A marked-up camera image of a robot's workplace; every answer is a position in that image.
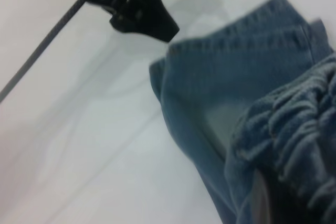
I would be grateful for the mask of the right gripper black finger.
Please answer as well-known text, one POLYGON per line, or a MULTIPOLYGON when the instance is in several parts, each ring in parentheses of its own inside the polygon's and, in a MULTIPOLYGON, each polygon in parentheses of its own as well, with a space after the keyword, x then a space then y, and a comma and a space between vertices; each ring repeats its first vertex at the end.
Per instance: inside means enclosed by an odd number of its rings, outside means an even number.
POLYGON ((309 223, 310 217, 285 186, 268 174, 254 172, 250 192, 252 223, 309 223))

